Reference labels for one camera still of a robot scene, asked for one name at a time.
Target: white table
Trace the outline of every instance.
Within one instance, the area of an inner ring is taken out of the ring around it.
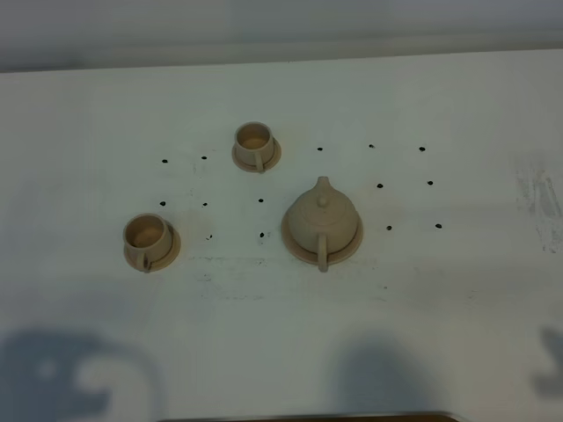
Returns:
[[[562,92],[561,50],[1,75],[0,419],[560,421]],[[279,229],[321,175],[365,226],[328,273]],[[145,212],[183,243],[149,275]]]

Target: beige ceramic teapot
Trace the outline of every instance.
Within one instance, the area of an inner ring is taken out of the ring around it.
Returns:
[[[318,178],[315,187],[297,198],[281,222],[288,250],[322,272],[351,256],[362,242],[362,233],[354,204],[327,177]]]

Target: teapot handle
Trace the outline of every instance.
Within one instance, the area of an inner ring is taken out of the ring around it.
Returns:
[[[328,271],[327,253],[326,253],[326,235],[318,235],[318,270],[322,273]]]

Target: teapot spout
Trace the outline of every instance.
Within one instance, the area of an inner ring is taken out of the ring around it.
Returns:
[[[321,176],[320,178],[318,178],[315,187],[332,188],[331,183],[328,181],[327,176]]]

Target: teapot lid knob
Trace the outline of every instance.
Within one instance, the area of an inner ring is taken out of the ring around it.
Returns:
[[[328,206],[328,198],[324,195],[319,195],[317,197],[317,205],[321,208],[326,208]]]

